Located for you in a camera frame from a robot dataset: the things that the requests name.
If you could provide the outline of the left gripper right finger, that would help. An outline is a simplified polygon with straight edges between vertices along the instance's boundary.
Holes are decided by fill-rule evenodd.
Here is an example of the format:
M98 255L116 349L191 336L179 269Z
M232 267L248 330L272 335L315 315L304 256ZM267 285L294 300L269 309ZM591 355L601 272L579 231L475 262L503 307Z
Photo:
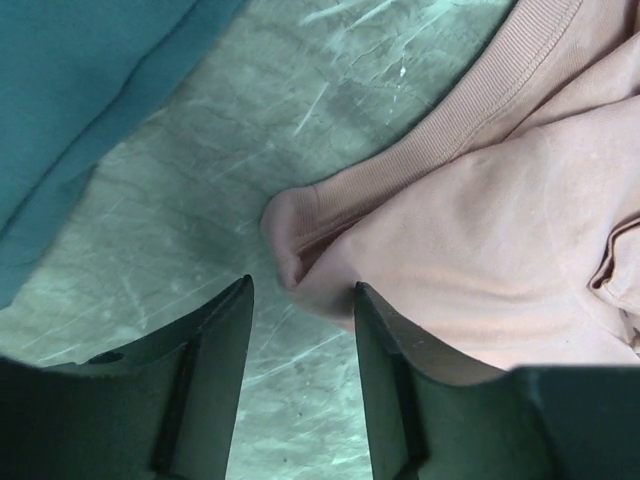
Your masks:
M509 479L520 409L502 371L440 341L370 285L355 288L358 364L376 479Z

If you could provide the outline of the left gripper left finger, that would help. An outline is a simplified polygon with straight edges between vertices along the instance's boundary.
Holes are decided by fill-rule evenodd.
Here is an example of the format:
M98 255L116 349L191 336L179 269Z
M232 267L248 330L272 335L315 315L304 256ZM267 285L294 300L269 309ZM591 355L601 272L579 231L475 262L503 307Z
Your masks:
M224 478L253 308L244 276L134 342L51 368L65 416L54 478Z

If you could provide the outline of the pink t shirt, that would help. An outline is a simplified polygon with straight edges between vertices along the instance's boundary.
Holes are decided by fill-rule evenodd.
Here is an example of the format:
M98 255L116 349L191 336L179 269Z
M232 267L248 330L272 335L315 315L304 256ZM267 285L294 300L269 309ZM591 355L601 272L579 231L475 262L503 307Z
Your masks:
M520 1L405 138L268 204L301 308L353 328L371 285L507 370L639 362L639 5Z

